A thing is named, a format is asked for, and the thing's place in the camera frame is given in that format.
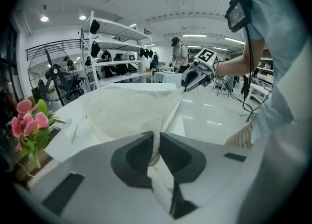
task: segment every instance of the ceiling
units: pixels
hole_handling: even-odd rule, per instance
[[[20,0],[14,13],[24,15],[31,31],[42,28],[81,25],[80,15],[95,15],[125,25],[140,23],[156,36],[153,43],[170,45],[178,36],[187,45],[220,47],[230,52],[241,51],[243,45],[225,37],[243,41],[241,32],[231,33],[224,15],[230,0]],[[41,22],[43,5],[48,22]],[[183,34],[205,34],[207,37],[182,37]]]

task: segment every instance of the black cap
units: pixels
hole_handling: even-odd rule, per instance
[[[171,40],[171,46],[175,47],[179,43],[180,39],[178,37],[173,37]]]

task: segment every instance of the light blue shirt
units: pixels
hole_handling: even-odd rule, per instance
[[[276,84],[291,67],[309,37],[308,28],[291,0],[252,0],[251,39],[264,39],[273,58]],[[243,37],[247,38],[245,29]],[[279,89],[261,107],[253,127],[251,143],[268,137],[277,128],[293,121],[293,115]]]

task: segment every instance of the shiny floor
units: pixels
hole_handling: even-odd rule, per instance
[[[239,88],[234,88],[234,95],[243,99]],[[254,99],[249,104],[253,109],[260,105]],[[231,96],[217,96],[217,89],[212,90],[212,87],[198,87],[185,93],[178,111],[182,113],[187,137],[221,145],[246,125],[249,115],[242,109],[241,102]]]

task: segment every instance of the railing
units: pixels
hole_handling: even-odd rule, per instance
[[[27,60],[31,60],[33,58],[40,57],[41,55],[45,55],[45,49],[48,50],[49,53],[53,53],[60,49],[68,50],[74,48],[80,48],[80,39],[66,39],[32,47],[26,49],[26,55]]]

